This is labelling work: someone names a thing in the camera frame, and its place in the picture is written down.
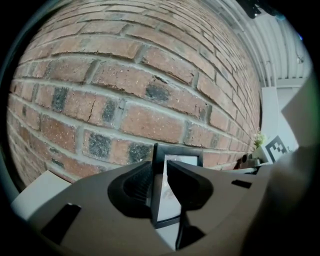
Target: black slot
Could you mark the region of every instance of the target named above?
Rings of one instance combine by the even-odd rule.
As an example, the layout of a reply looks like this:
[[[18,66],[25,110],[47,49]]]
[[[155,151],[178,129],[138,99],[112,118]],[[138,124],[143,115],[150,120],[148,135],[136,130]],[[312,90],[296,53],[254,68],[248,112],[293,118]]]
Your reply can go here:
[[[232,181],[231,184],[239,186],[239,187],[243,187],[246,189],[250,189],[252,183],[236,179],[236,180]]]

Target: black rubber part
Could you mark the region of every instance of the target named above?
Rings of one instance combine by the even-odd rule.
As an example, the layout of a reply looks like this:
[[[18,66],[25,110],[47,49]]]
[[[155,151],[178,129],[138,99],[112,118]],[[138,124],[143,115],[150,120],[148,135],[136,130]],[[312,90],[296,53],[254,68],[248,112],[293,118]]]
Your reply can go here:
[[[176,250],[187,247],[205,236],[199,228],[189,224],[189,220],[185,213],[186,211],[183,211],[180,217],[179,232],[175,241]]]
[[[166,173],[171,190],[185,211],[202,208],[214,192],[207,178],[171,160],[166,162]]]
[[[150,200],[153,175],[151,162],[115,178],[109,185],[107,193],[111,203],[122,214],[132,218],[151,219]]]

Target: brick wall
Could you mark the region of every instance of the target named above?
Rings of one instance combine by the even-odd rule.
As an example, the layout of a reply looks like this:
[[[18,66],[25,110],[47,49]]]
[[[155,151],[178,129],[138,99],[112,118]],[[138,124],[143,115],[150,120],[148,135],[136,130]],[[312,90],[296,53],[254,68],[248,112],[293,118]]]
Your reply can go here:
[[[156,142],[233,168],[258,125],[253,64],[196,0],[73,1],[21,57],[7,112],[26,185],[45,170],[75,181],[151,160]]]

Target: white wall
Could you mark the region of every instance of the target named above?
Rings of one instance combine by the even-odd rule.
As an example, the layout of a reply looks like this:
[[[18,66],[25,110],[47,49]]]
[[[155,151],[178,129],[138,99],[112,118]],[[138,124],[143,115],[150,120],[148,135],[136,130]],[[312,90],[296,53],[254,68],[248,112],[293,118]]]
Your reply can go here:
[[[289,103],[289,101],[293,98],[298,90],[298,88],[277,88],[277,98],[279,105],[277,134],[280,136],[287,149],[289,147],[289,149],[292,151],[298,148],[298,143],[287,120],[281,113],[281,110]]]
[[[309,147],[320,143],[319,83],[314,72],[283,109],[297,143]]]
[[[276,87],[262,87],[262,124],[261,132],[268,139],[278,134],[279,105]]]

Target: red brick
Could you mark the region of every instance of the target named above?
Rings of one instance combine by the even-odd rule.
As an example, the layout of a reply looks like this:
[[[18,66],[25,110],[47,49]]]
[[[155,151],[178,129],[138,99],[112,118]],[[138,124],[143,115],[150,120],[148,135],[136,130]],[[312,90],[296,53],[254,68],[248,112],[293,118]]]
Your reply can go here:
[[[22,86],[21,97],[29,102],[32,101],[34,86],[34,83],[24,83]]]
[[[247,124],[247,122],[244,122],[243,126],[242,126],[243,130],[246,132],[246,134],[250,134],[250,127]]]
[[[204,26],[202,26],[202,22],[199,22],[199,18],[197,18],[197,16],[195,16],[191,11],[189,11],[189,12],[186,12],[184,10],[182,11],[182,9],[181,9],[182,7],[179,6],[178,8],[176,8],[174,3],[172,3],[173,6],[171,5],[173,8],[169,4],[167,4],[167,5],[165,5],[165,4],[166,3],[164,3],[163,5],[160,5],[160,7],[165,10],[170,11],[171,13],[174,13],[174,14],[177,14],[177,15],[183,17],[184,20],[188,21],[188,23],[192,23],[192,24],[197,25],[199,28],[203,27],[204,29],[206,29]]]
[[[88,53],[133,59],[140,46],[133,40],[108,36],[65,38],[52,54]]]
[[[220,154],[218,165],[224,165],[228,163],[229,157],[230,157],[230,154],[227,154],[227,153]]]
[[[114,98],[96,95],[88,122],[97,126],[113,127],[118,104]]]
[[[135,6],[135,7],[143,7],[145,9],[150,9],[150,10],[156,10],[161,13],[168,13],[167,10],[161,9],[156,7],[155,5],[157,4],[156,2],[152,1],[124,1],[124,0],[118,0],[118,1],[106,1],[106,5],[125,5],[125,6]]]
[[[172,18],[168,14],[163,14],[163,13],[160,13],[158,11],[150,10],[145,15],[154,17],[154,18],[159,19],[159,20],[163,20],[164,22],[170,23],[171,25],[173,25],[173,26],[175,26],[175,27],[177,27],[179,29],[190,30],[190,27],[188,27],[187,25],[183,24],[181,21],[176,20],[175,18]]]
[[[127,25],[122,21],[96,21],[90,22],[85,25],[81,30],[81,34],[88,33],[106,33],[106,34],[119,34],[120,31]]]
[[[244,131],[242,129],[239,128],[238,134],[236,136],[237,139],[242,140],[243,136],[244,136]]]
[[[164,5],[167,6],[172,6],[172,7],[178,7],[177,9],[181,12],[183,12],[184,14],[188,15],[189,17],[193,17],[194,19],[198,19],[201,23],[205,23],[207,24],[207,26],[210,26],[203,18],[201,18],[200,16],[197,15],[198,10],[195,8],[191,8],[191,6],[189,5],[188,8],[184,7],[182,5],[182,3],[177,3],[177,2],[163,2]]]
[[[232,99],[233,96],[233,88],[231,87],[230,84],[228,84],[228,82],[222,77],[222,75],[220,75],[219,73],[216,73],[216,77],[215,77],[215,81],[216,81],[216,85],[219,86],[222,91],[224,91],[224,93],[226,95],[229,96],[229,98]]]
[[[213,107],[209,122],[213,127],[226,132],[228,129],[229,118],[225,114],[217,110],[215,107]]]
[[[111,144],[109,163],[117,165],[128,165],[128,150],[130,141],[123,139],[113,139]]]
[[[23,90],[23,83],[20,81],[12,80],[10,84],[10,92],[20,96]]]
[[[215,78],[216,72],[213,66],[204,58],[199,56],[199,54],[194,49],[187,46],[186,44],[146,27],[133,27],[127,32],[127,34],[133,37],[152,41],[164,48],[174,51],[189,62],[195,64],[212,79]]]
[[[248,135],[246,135],[245,133],[243,134],[242,136],[242,141],[246,144],[250,144],[251,140],[250,140],[250,137]]]
[[[188,85],[191,85],[196,73],[196,70],[189,63],[155,47],[146,51],[142,63],[159,69]]]
[[[237,90],[237,82],[234,79],[234,77],[232,76],[232,74],[230,74],[225,67],[222,68],[221,74],[225,77],[225,79],[232,85],[234,90]]]
[[[239,126],[243,126],[244,125],[244,123],[245,123],[245,120],[244,120],[244,118],[243,118],[243,116],[242,116],[242,114],[238,111],[237,112],[237,114],[236,114],[236,122],[237,122],[237,124],[239,125]]]
[[[236,154],[229,153],[228,155],[229,155],[229,159],[228,159],[228,162],[229,162],[229,163],[234,163],[234,162],[237,160],[237,159],[236,159],[236,157],[237,157]]]
[[[75,175],[79,178],[88,177],[98,174],[104,168],[98,165],[87,164],[79,160],[68,157],[62,153],[52,157],[52,163],[63,168],[67,173]]]
[[[123,139],[113,139],[108,162],[118,165],[151,161],[153,146]]]
[[[233,78],[235,79],[235,81],[238,83],[238,85],[239,85],[241,88],[244,88],[244,83],[243,83],[240,75],[237,74],[236,72],[232,72],[232,75],[233,75]]]
[[[25,104],[23,104],[20,100],[17,100],[15,98],[11,98],[11,101],[13,100],[13,112],[20,117],[21,119],[23,119],[25,116],[23,114],[24,112],[24,106]]]
[[[92,82],[142,98],[152,77],[152,74],[143,70],[118,65],[115,62],[104,62],[98,67]]]
[[[25,63],[20,66],[18,66],[14,72],[13,77],[14,78],[23,78],[28,75],[28,69],[29,69],[30,63]]]
[[[155,28],[159,24],[159,21],[153,18],[142,16],[140,14],[124,12],[96,12],[87,14],[85,17],[81,19],[82,22],[97,20],[127,21],[133,23],[140,23],[152,28]]]
[[[235,139],[231,140],[231,144],[230,144],[229,150],[231,150],[231,151],[237,151],[238,150],[238,141],[237,140],[235,140]]]
[[[72,12],[76,11],[76,9],[79,9],[79,8],[80,8],[79,4],[74,6],[74,4],[69,3],[67,6],[64,6],[57,13],[55,13],[53,16],[51,16],[51,18],[49,19],[49,22],[55,21],[60,16],[68,14],[68,13],[72,13]]]
[[[229,127],[228,127],[228,134],[231,134],[231,135],[233,135],[233,136],[236,136],[237,135],[237,132],[238,132],[238,127],[237,127],[237,125],[234,123],[234,122],[232,122],[232,121],[229,121]]]
[[[55,94],[55,88],[51,85],[38,85],[38,92],[35,98],[35,103],[44,107],[51,108],[52,100]]]
[[[209,52],[206,48],[201,47],[200,53],[203,57],[205,57],[209,62],[211,62],[220,72],[224,70],[224,67],[220,60],[211,52]]]
[[[134,6],[126,6],[126,5],[114,5],[108,8],[106,11],[118,11],[118,12],[131,12],[131,13],[142,13],[146,9],[134,7]]]
[[[180,30],[179,28],[176,28],[169,24],[163,24],[160,28],[160,31],[165,32],[166,34],[169,34],[170,36],[184,42],[195,50],[197,50],[199,47],[199,43],[197,42],[197,40],[186,34],[184,31]]]
[[[232,66],[229,61],[224,57],[224,55],[220,51],[216,51],[216,57],[223,63],[223,65],[228,69],[229,72],[232,73]]]
[[[22,58],[20,59],[20,63],[46,58],[51,54],[56,45],[56,43],[48,43],[46,45],[38,46],[28,50],[23,54]]]
[[[50,79],[83,83],[93,59],[85,57],[59,58],[52,63]]]
[[[175,42],[174,38],[167,36],[166,34],[162,34],[154,29],[142,26],[134,26],[126,34],[154,42],[167,49],[171,49]]]
[[[215,48],[212,45],[212,43],[210,43],[204,36],[202,36],[202,34],[194,31],[194,30],[189,30],[188,33],[193,36],[195,39],[197,39],[199,42],[201,42],[201,44],[203,46],[205,46],[211,53],[215,52]],[[204,53],[206,50],[203,49],[203,46],[201,47],[201,51]]]
[[[32,107],[25,107],[25,123],[35,130],[40,129],[40,113]]]
[[[7,119],[10,118],[10,125],[12,126],[13,130],[15,130],[17,133],[19,133],[19,129],[20,129],[20,121],[18,121],[17,118],[15,118],[12,113],[14,113],[13,110],[7,111]]]
[[[44,60],[39,62],[33,62],[29,70],[29,76],[33,78],[43,78],[46,74],[46,70],[50,64],[51,60]]]
[[[212,81],[203,74],[199,74],[197,89],[216,102],[233,118],[236,117],[236,109],[227,95]]]
[[[242,151],[242,149],[243,149],[243,147],[244,147],[244,144],[241,142],[241,141],[239,141],[238,142],[238,147],[237,147],[237,151]]]
[[[219,153],[204,152],[203,167],[209,168],[209,167],[216,166],[218,164],[219,156],[220,156]]]
[[[22,126],[22,124],[19,124],[19,130],[18,134],[23,139],[24,142],[29,143],[31,138],[31,133],[28,131],[28,129],[25,126]]]
[[[183,142],[189,146],[196,146],[200,148],[214,148],[215,141],[218,139],[218,134],[215,132],[199,126],[197,124],[191,124],[188,127],[187,135]]]
[[[145,99],[200,120],[206,118],[208,110],[208,105],[203,99],[185,89],[169,86],[157,77],[147,85]]]
[[[25,49],[24,54],[26,54],[26,52],[28,52],[28,51],[30,51],[30,50],[32,50],[32,49],[34,49],[35,47],[38,46],[38,43],[42,40],[41,36],[42,36],[43,34],[44,34],[44,33],[40,33],[39,35],[36,34],[36,35],[32,38],[30,44],[29,44],[29,45],[27,46],[27,48]]]
[[[231,142],[231,138],[220,134],[216,148],[218,150],[227,150],[230,146],[230,142]]]
[[[84,27],[84,25],[85,24],[76,23],[55,29],[47,34],[44,34],[41,37],[42,39],[39,42],[39,45],[53,41],[58,38],[75,35]]]
[[[189,28],[192,28],[193,30],[197,31],[198,33],[202,33],[202,30],[200,27],[196,26],[196,22],[190,22],[189,20],[179,16],[179,15],[176,15],[176,14],[173,14],[172,17],[180,22],[182,22],[183,24],[186,24]]]
[[[48,153],[48,148],[47,148],[46,143],[43,142],[42,140],[40,140],[39,138],[35,137],[27,129],[24,129],[23,140],[42,159],[45,159],[45,160],[51,159],[51,157]]]
[[[47,168],[43,160],[39,158],[38,155],[35,155],[33,152],[31,152],[29,149],[27,149],[24,145],[20,147],[23,155],[25,158],[36,167],[37,170],[39,170],[41,173],[44,173]]]
[[[88,121],[96,95],[89,92],[69,90],[67,92],[63,113],[69,117]]]
[[[129,104],[122,120],[121,131],[169,143],[179,142],[183,123],[154,109]]]
[[[234,104],[238,107],[238,109],[239,109],[240,111],[243,111],[243,110],[244,110],[244,109],[243,109],[243,104],[242,104],[239,96],[238,96],[236,93],[233,94],[233,102],[234,102]]]
[[[246,99],[245,99],[245,95],[244,95],[244,93],[242,92],[242,90],[241,90],[241,88],[240,88],[240,87],[238,87],[238,95],[239,95],[239,97],[240,97],[240,99],[241,99],[242,103],[243,103],[243,104],[245,104],[245,101],[246,101]]]
[[[56,30],[56,29],[59,29],[59,28],[62,28],[62,27],[68,26],[68,25],[75,24],[79,19],[80,19],[79,16],[75,16],[75,17],[70,17],[70,18],[66,18],[66,19],[64,19],[64,20],[55,22],[55,23],[53,24],[52,29],[53,29],[53,30]]]
[[[41,131],[49,141],[66,150],[75,152],[76,127],[43,115]]]

